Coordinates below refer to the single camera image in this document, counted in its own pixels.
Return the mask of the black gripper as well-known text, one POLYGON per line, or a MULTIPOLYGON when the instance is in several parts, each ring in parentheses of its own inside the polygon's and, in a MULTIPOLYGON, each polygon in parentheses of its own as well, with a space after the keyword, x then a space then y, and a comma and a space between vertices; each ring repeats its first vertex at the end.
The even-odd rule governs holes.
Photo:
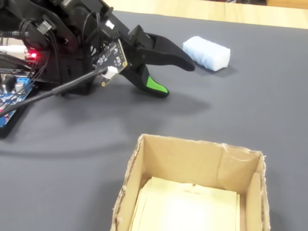
POLYGON ((127 66, 121 72, 136 88, 157 98, 166 98, 169 90, 157 83, 145 64, 174 65, 185 71, 194 71, 193 60, 169 39, 147 34, 138 25, 122 38, 127 66))

